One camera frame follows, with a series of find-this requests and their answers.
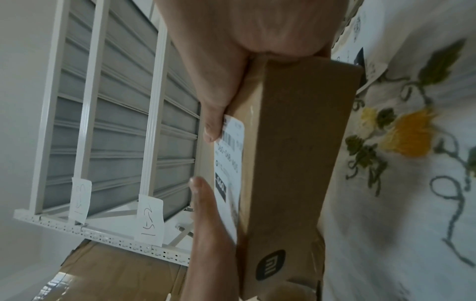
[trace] cardboard box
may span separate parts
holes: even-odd
[[[237,257],[240,297],[299,277],[361,68],[258,57],[226,114],[244,123]]]
[[[86,241],[34,300],[178,301],[186,267]]]

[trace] yellow flower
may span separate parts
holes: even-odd
[[[360,116],[357,133],[362,139],[367,139],[377,128],[377,110],[374,108],[364,108]]]
[[[431,120],[434,114],[430,109],[423,109],[403,115],[395,122],[379,143],[382,150],[393,151],[406,157],[422,157],[431,149]]]

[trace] white paper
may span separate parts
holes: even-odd
[[[215,198],[223,224],[237,242],[244,125],[225,115],[222,137],[215,141]]]
[[[134,239],[143,243],[162,246],[164,235],[164,201],[140,194]]]
[[[366,83],[357,93],[365,90],[387,69],[384,16],[381,0],[365,0],[332,49],[333,60],[364,68]]]
[[[71,189],[68,218],[84,224],[86,223],[89,204],[91,203],[92,183],[81,178],[72,178],[72,182],[73,187]]]

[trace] shelving unit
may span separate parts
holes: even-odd
[[[203,126],[163,21],[130,0],[59,0],[46,77],[30,208],[14,217],[188,265]],[[68,218],[72,177],[92,183],[85,224]],[[164,201],[162,247],[134,240],[139,194]]]

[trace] barcode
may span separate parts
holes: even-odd
[[[233,149],[233,151],[235,151],[235,140],[230,136],[230,134],[223,132],[222,139]]]

